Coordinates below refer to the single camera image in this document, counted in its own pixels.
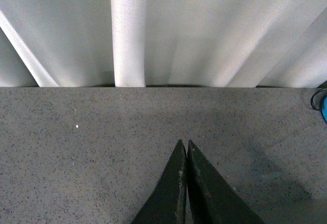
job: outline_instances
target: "gray speckled floor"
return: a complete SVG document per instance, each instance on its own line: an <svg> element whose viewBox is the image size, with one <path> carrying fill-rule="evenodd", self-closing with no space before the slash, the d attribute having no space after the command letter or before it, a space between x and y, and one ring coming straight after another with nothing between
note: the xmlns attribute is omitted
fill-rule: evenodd
<svg viewBox="0 0 327 224"><path fill-rule="evenodd" d="M0 223L129 223L180 138L281 222L271 211L327 198L314 91L1 88Z"/></svg>

